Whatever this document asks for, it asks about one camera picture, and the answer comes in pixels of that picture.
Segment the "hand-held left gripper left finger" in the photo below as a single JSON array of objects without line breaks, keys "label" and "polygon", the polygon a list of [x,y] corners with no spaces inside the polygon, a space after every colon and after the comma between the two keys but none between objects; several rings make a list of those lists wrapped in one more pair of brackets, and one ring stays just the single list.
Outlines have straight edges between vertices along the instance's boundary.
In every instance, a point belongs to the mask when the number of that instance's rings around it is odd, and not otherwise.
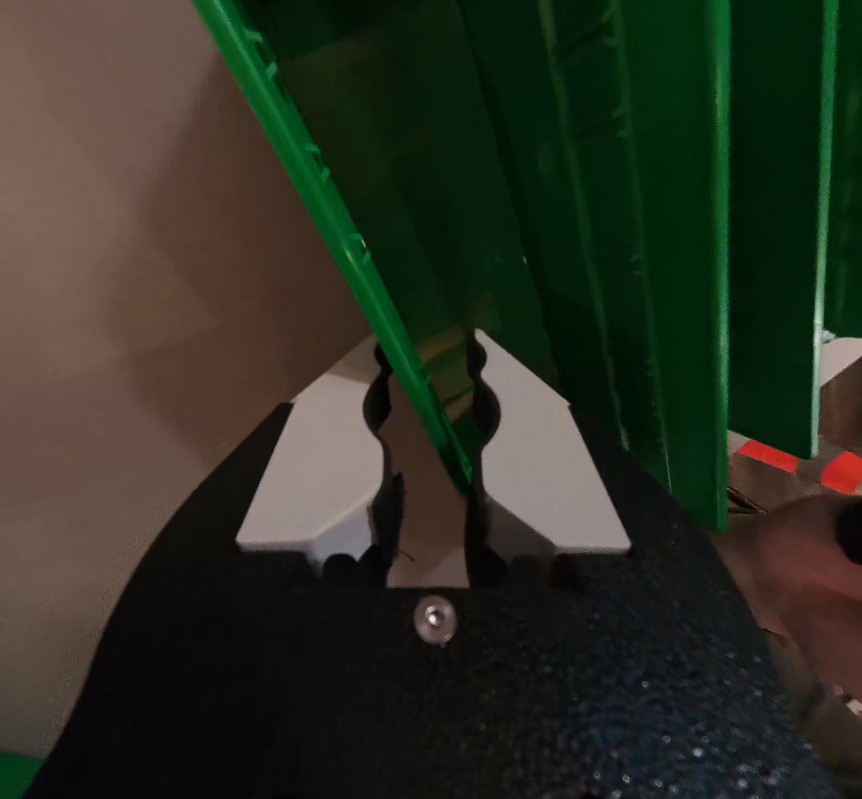
[{"label": "hand-held left gripper left finger", "polygon": [[380,436],[391,374],[366,338],[294,398],[235,536],[240,550],[296,555],[319,577],[386,587],[405,505],[404,476]]}]

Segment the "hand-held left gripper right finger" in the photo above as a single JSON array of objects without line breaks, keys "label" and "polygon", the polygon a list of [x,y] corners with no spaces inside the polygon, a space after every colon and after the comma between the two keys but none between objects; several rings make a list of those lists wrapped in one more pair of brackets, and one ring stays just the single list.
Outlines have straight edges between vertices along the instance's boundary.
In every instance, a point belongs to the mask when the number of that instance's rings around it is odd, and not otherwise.
[{"label": "hand-held left gripper right finger", "polygon": [[566,586],[571,557],[629,554],[569,401],[481,329],[471,334],[468,372],[480,435],[466,513],[469,586],[520,576]]}]

